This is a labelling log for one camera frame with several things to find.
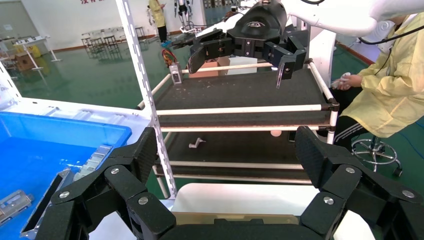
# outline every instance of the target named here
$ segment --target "white stripe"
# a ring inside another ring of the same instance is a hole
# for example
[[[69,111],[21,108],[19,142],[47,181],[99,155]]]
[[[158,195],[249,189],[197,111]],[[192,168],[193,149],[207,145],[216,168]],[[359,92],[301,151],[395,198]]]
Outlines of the white stripe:
[[[345,130],[343,130],[341,133],[337,134],[335,136],[335,138],[338,138],[340,135],[345,134],[347,131],[351,130],[352,128],[356,128],[359,125],[359,123],[353,124],[352,126],[346,128]]]
[[[358,126],[358,127],[356,127],[355,129],[352,129],[352,130],[350,130],[349,132],[347,132],[346,134],[344,134],[344,135],[342,135],[342,136],[339,136],[336,140],[335,140],[335,142],[338,142],[339,140],[341,140],[341,139],[345,139],[346,137],[348,137],[349,135],[351,135],[351,134],[353,134],[354,132],[357,132],[357,131],[359,131],[359,130],[361,130],[361,129],[363,129],[364,127],[363,126]]]
[[[347,132],[345,132],[345,133],[343,133],[343,134],[337,134],[337,136],[336,136],[336,141],[338,141],[338,140],[340,140],[341,138],[344,138],[345,136],[347,136],[347,135],[349,135],[349,134],[351,134],[352,132],[354,132],[355,130],[357,130],[358,128],[361,128],[362,126],[361,125],[358,125],[358,126],[356,126],[356,127],[354,127],[354,128],[352,128],[352,129],[350,129],[349,131],[347,131]]]

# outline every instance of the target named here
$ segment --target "caster wheel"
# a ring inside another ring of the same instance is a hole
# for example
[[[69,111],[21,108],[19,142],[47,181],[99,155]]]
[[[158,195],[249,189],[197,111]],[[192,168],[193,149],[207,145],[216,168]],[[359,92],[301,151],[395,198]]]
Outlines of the caster wheel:
[[[386,146],[382,146],[378,152],[384,154],[386,152]]]
[[[393,175],[395,175],[396,177],[400,177],[403,173],[402,168],[397,167],[394,171],[393,171]]]

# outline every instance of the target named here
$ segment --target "person in yellow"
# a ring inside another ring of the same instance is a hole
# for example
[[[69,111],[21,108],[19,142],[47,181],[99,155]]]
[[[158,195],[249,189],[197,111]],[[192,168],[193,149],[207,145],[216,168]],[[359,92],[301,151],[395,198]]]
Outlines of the person in yellow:
[[[159,33],[159,39],[162,43],[162,47],[165,47],[170,43],[167,40],[167,26],[165,24],[164,10],[165,4],[159,4],[158,0],[148,0],[148,6],[151,9],[151,13],[154,18],[154,22]]]
[[[388,38],[423,26],[424,12],[391,21],[395,27]],[[424,116],[424,30],[394,40],[388,49],[332,90],[341,113],[335,145],[352,150],[353,137],[370,132],[388,138]]]

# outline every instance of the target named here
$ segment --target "black pants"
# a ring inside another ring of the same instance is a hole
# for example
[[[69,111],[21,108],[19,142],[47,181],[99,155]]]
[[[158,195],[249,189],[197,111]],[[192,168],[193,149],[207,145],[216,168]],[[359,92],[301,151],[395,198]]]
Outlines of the black pants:
[[[333,90],[330,89],[336,101],[340,104],[338,111],[341,114],[362,91],[362,87],[351,87],[349,90]],[[348,116],[340,116],[337,119],[334,133],[334,145],[347,148],[352,151],[352,138],[361,134],[366,134],[368,131],[361,126],[357,121]]]
[[[157,30],[159,31],[159,39],[161,43],[164,43],[167,41],[167,26],[161,26],[158,27]]]

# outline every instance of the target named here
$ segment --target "yellow jacket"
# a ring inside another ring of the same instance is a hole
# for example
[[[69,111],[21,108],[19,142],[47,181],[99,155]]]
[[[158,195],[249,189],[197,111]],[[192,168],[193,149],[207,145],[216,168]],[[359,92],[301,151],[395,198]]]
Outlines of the yellow jacket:
[[[388,36],[423,25],[424,12]],[[358,73],[363,91],[341,115],[355,119],[380,138],[388,138],[424,116],[424,29],[398,38],[383,67],[387,57],[380,54],[375,64]]]
[[[164,11],[162,10],[158,0],[148,0],[148,6],[151,9],[156,27],[160,28],[165,26]]]

